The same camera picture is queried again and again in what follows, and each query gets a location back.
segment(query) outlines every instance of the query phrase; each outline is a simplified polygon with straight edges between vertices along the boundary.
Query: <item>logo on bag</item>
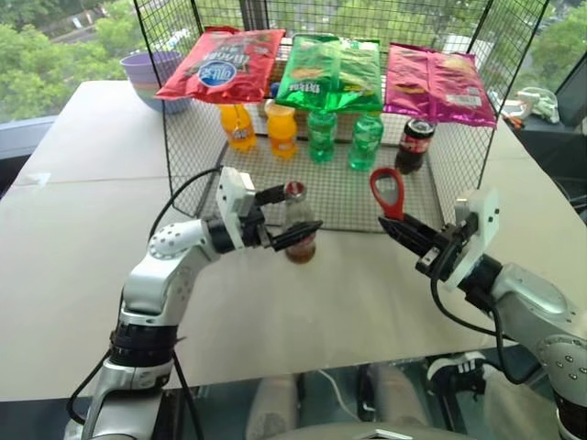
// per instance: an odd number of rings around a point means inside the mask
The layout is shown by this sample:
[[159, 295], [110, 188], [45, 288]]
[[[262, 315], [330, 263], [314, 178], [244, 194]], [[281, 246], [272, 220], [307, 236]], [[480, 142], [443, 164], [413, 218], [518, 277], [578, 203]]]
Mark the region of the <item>logo on bag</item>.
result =
[[198, 79], [208, 87], [216, 87], [232, 81], [237, 68], [225, 61], [209, 61], [198, 70]]

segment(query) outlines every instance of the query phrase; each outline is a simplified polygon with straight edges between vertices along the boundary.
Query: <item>metal wire cage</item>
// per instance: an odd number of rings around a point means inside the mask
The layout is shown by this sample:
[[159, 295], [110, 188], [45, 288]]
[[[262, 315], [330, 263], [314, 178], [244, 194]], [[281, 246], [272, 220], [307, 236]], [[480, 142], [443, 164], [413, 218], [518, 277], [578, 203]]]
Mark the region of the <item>metal wire cage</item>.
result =
[[[134, 0], [134, 4], [160, 85], [172, 74], [169, 63], [161, 63], [166, 51], [186, 55], [208, 26], [284, 28], [286, 37], [297, 32], [330, 32], [378, 39], [383, 79], [390, 42], [475, 54], [497, 116], [548, 0]], [[281, 77], [288, 44], [291, 41], [284, 38], [272, 74], [275, 80]], [[369, 173], [349, 170], [346, 164], [357, 115], [339, 116], [335, 159], [318, 165], [305, 151], [304, 112], [296, 113], [300, 151], [296, 158], [282, 161], [271, 156], [263, 136], [267, 121], [262, 103], [247, 105], [258, 134], [256, 149], [248, 153], [227, 148], [213, 105], [192, 101], [182, 112], [170, 108], [163, 106], [163, 126], [172, 192], [198, 171], [224, 163], [250, 172], [259, 188], [289, 180], [305, 182], [308, 200], [327, 229], [381, 232], [377, 223], [380, 208], [370, 194]], [[385, 132], [376, 166], [393, 166], [406, 120], [405, 116], [382, 115]], [[454, 199], [481, 185], [493, 132], [486, 127], [440, 124], [425, 166], [404, 180], [405, 211], [434, 227], [454, 220]], [[174, 207], [190, 216], [212, 214], [214, 183], [215, 177], [197, 181]], [[265, 214], [268, 223], [281, 223], [279, 209], [270, 208]]]

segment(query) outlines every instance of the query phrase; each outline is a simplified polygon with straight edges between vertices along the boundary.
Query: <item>black cable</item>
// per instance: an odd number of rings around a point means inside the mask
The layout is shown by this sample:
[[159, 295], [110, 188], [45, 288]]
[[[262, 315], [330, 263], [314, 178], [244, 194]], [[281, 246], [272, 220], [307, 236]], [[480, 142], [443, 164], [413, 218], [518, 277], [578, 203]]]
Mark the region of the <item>black cable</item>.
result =
[[202, 430], [202, 425], [200, 424], [200, 417], [198, 416], [198, 412], [195, 409], [194, 399], [192, 399], [190, 387], [187, 386], [187, 381], [183, 375], [180, 359], [177, 358], [177, 353], [175, 353], [175, 350], [173, 350], [172, 354], [173, 365], [175, 366], [175, 371], [177, 371], [177, 377], [180, 379], [180, 383], [182, 384], [183, 398], [185, 399], [187, 409], [190, 412], [190, 418], [192, 419], [192, 424], [194, 425], [195, 435], [197, 440], [204, 440], [204, 431]]
[[82, 383], [80, 383], [80, 385], [75, 389], [73, 394], [70, 396], [70, 398], [65, 403], [65, 410], [69, 414], [70, 418], [78, 424], [85, 424], [85, 419], [80, 414], [78, 414], [75, 411], [75, 409], [73, 408], [73, 405], [75, 404], [75, 401], [77, 400], [77, 396], [80, 394], [80, 392], [82, 392], [82, 390], [85, 387], [87, 387], [88, 383], [90, 383], [90, 380], [92, 380], [94, 378], [94, 376], [97, 374], [97, 372], [100, 371], [100, 368], [102, 367], [103, 362], [109, 356], [110, 356], [110, 350], [106, 350], [106, 352], [104, 353], [104, 355], [100, 359], [100, 362], [98, 362], [95, 365], [94, 369], [92, 371], [90, 371], [90, 374], [88, 374], [86, 376], [86, 378], [82, 381]]
[[438, 257], [437, 263], [434, 269], [432, 270], [432, 274], [430, 275], [430, 290], [432, 292], [432, 299], [434, 300], [434, 303], [438, 307], [440, 312], [442, 312], [444, 315], [446, 315], [449, 319], [456, 322], [457, 324], [463, 325], [464, 327], [467, 327], [470, 330], [474, 330], [476, 332], [484, 333], [490, 336], [495, 336], [495, 341], [497, 345], [497, 357], [499, 358], [500, 365], [498, 366], [497, 364], [494, 364], [493, 362], [488, 360], [484, 360], [482, 363], [492, 365], [496, 369], [502, 371], [505, 375], [505, 378], [508, 379], [510, 382], [514, 383], [514, 385], [524, 383], [541, 368], [541, 365], [540, 363], [537, 363], [535, 366], [530, 368], [521, 378], [515, 378], [514, 376], [512, 376], [512, 373], [505, 362], [502, 317], [499, 314], [499, 311], [497, 310], [495, 305], [491, 301], [489, 301], [489, 299], [486, 299], [485, 303], [492, 313], [495, 331], [479, 327], [477, 325], [468, 323], [467, 321], [458, 318], [458, 316], [455, 316], [454, 314], [449, 312], [440, 301], [440, 298], [438, 296], [438, 280], [440, 278], [442, 270], [445, 268], [449, 259], [452, 257], [452, 254], [457, 250], [458, 246], [458, 242], [451, 241], [449, 245], [444, 249], [442, 254], [440, 254], [440, 256]]
[[528, 369], [528, 371], [521, 377], [515, 378], [512, 376], [510, 369], [507, 367], [505, 363], [505, 353], [504, 353], [504, 335], [502, 333], [502, 317], [499, 314], [499, 311], [495, 307], [495, 305], [491, 304], [491, 311], [493, 316], [493, 322], [495, 323], [495, 333], [497, 336], [495, 337], [497, 342], [497, 357], [499, 358], [499, 363], [502, 365], [502, 372], [506, 379], [512, 382], [514, 385], [520, 385], [521, 383], [526, 382], [530, 379], [534, 373], [539, 371], [542, 368], [542, 365], [537, 362], [535, 366]]
[[458, 245], [459, 243], [451, 241], [449, 245], [444, 249], [444, 251], [440, 254], [437, 263], [432, 269], [432, 273], [430, 274], [430, 291], [432, 293], [432, 300], [434, 301], [434, 304], [437, 306], [439, 311], [455, 323], [462, 325], [463, 327], [467, 327], [470, 330], [474, 330], [475, 332], [483, 333], [489, 336], [496, 336], [496, 333], [494, 331], [489, 330], [487, 328], [479, 327], [475, 324], [468, 323], [467, 321], [464, 321], [460, 319], [458, 316], [449, 312], [449, 310], [447, 310], [447, 308], [440, 300], [440, 297], [438, 296], [438, 280], [440, 279], [440, 273], [447, 265], [449, 259], [452, 257], [452, 254], [457, 250]]
[[175, 202], [175, 199], [177, 199], [177, 197], [183, 192], [183, 190], [185, 190], [188, 186], [190, 186], [192, 183], [194, 183], [195, 181], [197, 181], [201, 177], [204, 177], [205, 175], [210, 174], [212, 172], [220, 172], [221, 170], [222, 170], [222, 165], [219, 165], [214, 168], [209, 168], [208, 170], [198, 172], [196, 175], [190, 177], [187, 181], [185, 181], [182, 184], [182, 186], [180, 186], [172, 194], [172, 196], [169, 198], [167, 203], [161, 208], [161, 210], [157, 214], [157, 217], [155, 217], [155, 221], [153, 222], [153, 225], [150, 227], [149, 237], [147, 238], [147, 240], [150, 240], [150, 238], [155, 235], [155, 231], [157, 231], [157, 226], [158, 226], [159, 222], [161, 221], [161, 219], [163, 218], [163, 216], [165, 215], [167, 210], [170, 208], [170, 206], [173, 204], [173, 202]]

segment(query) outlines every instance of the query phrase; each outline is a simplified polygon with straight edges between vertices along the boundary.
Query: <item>purple bowl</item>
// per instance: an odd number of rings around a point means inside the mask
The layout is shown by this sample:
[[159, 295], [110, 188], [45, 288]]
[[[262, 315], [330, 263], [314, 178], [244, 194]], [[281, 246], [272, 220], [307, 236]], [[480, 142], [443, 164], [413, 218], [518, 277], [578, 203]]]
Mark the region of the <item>purple bowl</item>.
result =
[[[154, 65], [162, 83], [165, 83], [173, 75], [182, 59], [183, 55], [176, 51], [153, 52]], [[153, 110], [162, 112], [163, 102], [161, 99], [155, 98], [155, 93], [159, 91], [159, 83], [153, 70], [150, 55], [147, 52], [130, 55], [121, 60], [120, 65], [124, 68], [128, 80], [141, 101]], [[165, 110], [170, 114], [179, 113], [185, 110], [189, 103], [189, 99], [166, 101]]]

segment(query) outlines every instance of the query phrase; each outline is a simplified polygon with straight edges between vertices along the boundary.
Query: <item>green soda bottle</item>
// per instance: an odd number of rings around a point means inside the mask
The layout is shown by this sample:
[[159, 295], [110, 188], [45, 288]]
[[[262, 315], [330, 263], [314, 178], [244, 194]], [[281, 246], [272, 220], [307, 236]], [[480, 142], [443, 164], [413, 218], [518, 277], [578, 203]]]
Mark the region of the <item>green soda bottle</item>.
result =
[[349, 165], [353, 170], [366, 171], [373, 166], [382, 137], [383, 122], [379, 113], [361, 115], [355, 123], [349, 151]]
[[337, 121], [336, 113], [314, 111], [308, 115], [310, 157], [314, 162], [327, 162], [334, 157]]

